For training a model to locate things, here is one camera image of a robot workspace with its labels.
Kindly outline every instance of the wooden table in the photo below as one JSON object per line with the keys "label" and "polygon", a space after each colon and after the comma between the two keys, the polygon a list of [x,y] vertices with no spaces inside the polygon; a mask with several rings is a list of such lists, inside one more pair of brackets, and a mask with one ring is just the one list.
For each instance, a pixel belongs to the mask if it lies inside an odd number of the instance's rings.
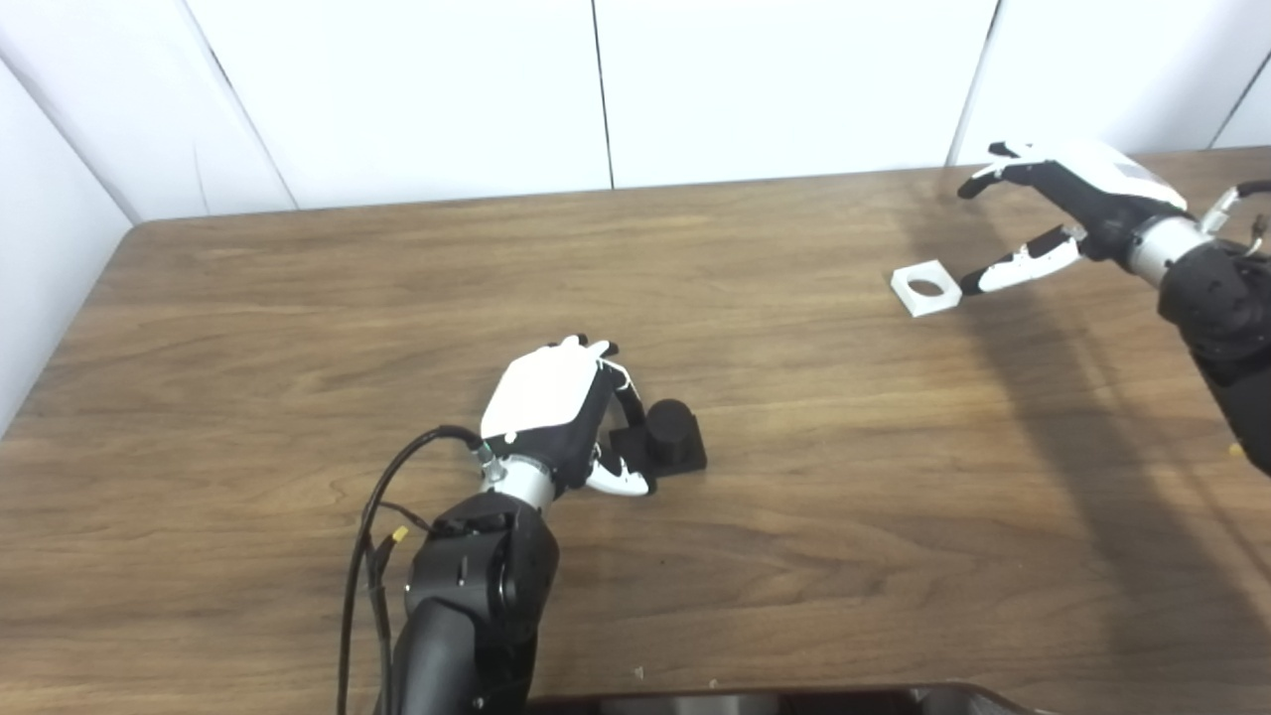
{"label": "wooden table", "polygon": [[[1271,149],[1145,163],[1207,204]],[[969,683],[1267,711],[1271,480],[1228,455],[1154,293],[1085,264],[915,320],[887,287],[1059,218],[1018,188],[960,202],[965,174],[136,229],[0,443],[0,709],[327,711],[383,465],[585,330],[694,409],[710,467],[557,504],[536,696]],[[435,514],[474,488],[445,446],[390,494]]]}

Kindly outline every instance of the white wall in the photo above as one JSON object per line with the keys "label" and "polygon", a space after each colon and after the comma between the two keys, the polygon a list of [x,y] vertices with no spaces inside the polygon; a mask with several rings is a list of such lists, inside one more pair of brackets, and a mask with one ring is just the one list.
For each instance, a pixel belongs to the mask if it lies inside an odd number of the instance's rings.
{"label": "white wall", "polygon": [[596,0],[618,187],[944,163],[995,0]]}
{"label": "white wall", "polygon": [[1249,93],[1218,135],[1216,147],[1271,144],[1271,62],[1263,65]]}
{"label": "white wall", "polygon": [[588,0],[192,0],[301,207],[609,188]]}
{"label": "white wall", "polygon": [[1267,0],[1003,0],[956,161],[1003,138],[1205,149],[1267,52]]}
{"label": "white wall", "polygon": [[131,218],[295,207],[180,0],[0,0],[0,58]]}
{"label": "white wall", "polygon": [[0,436],[130,226],[0,63]]}

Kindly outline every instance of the white plastic piece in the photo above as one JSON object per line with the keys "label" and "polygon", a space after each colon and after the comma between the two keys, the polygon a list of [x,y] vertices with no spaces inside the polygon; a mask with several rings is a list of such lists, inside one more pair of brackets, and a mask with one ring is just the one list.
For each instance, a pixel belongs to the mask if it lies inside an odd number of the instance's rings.
{"label": "white plastic piece", "polygon": [[[929,282],[939,287],[942,292],[939,295],[923,295],[910,287],[910,281]],[[956,307],[962,301],[962,288],[939,260],[896,268],[891,273],[891,288],[909,309],[909,314],[915,317]]]}

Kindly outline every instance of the white robotic hand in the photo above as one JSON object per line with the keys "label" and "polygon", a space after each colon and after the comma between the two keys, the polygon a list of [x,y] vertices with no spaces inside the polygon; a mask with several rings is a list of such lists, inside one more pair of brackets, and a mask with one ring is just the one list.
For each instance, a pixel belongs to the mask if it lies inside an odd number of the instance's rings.
{"label": "white robotic hand", "polygon": [[644,478],[599,442],[614,398],[628,424],[644,422],[630,375],[608,359],[616,352],[609,340],[588,344],[586,335],[572,334],[517,357],[482,417],[480,436],[494,457],[540,465],[552,478],[555,497],[585,485],[624,497],[648,494]]}
{"label": "white robotic hand", "polygon": [[1003,159],[972,174],[958,188],[960,197],[975,198],[1003,180],[1031,185],[1080,225],[1055,226],[996,263],[965,276],[960,286],[966,295],[1049,276],[1083,257],[1124,263],[1132,230],[1148,216],[1186,215],[1187,201],[1172,185],[1096,141],[1003,141],[989,146],[989,151]]}

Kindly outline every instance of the black object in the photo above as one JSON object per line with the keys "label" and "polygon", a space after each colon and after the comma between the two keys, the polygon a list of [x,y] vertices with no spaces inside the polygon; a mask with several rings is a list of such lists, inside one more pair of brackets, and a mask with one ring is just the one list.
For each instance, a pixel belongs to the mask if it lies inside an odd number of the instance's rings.
{"label": "black object", "polygon": [[657,491],[660,478],[707,467],[707,451],[702,444],[698,419],[679,400],[655,404],[643,424],[610,432],[609,444],[633,472],[644,476],[649,494]]}
{"label": "black object", "polygon": [[1271,262],[1218,240],[1178,259],[1158,310],[1192,361],[1246,457],[1271,476]]}
{"label": "black object", "polygon": [[519,499],[478,494],[438,517],[411,564],[389,712],[520,712],[559,556]]}
{"label": "black object", "polygon": [[[460,439],[469,451],[475,451],[482,444],[482,439],[477,433],[455,425],[441,425],[423,433],[403,447],[402,451],[398,452],[397,457],[389,462],[389,466],[384,469],[384,474],[380,475],[380,480],[375,484],[375,489],[371,490],[371,497],[366,500],[366,507],[362,508],[362,521],[357,527],[357,538],[353,541],[353,555],[350,558],[348,574],[344,579],[344,605],[339,620],[339,665],[336,676],[337,715],[344,715],[348,707],[348,665],[350,644],[353,634],[353,597],[357,593],[357,573],[362,568],[362,556],[366,554],[367,545],[370,544],[371,525],[375,521],[375,513],[379,511],[380,503],[384,500],[384,493],[389,489],[389,484],[393,481],[393,478],[397,476],[402,465],[405,465],[407,460],[409,460],[425,446],[440,438]],[[371,598],[372,603],[376,603],[374,588],[371,591]],[[384,648],[385,644],[381,643],[380,645],[381,650],[386,652],[386,648]],[[384,671],[383,681],[388,685],[388,663],[383,658],[385,654],[383,652],[380,668]]]}

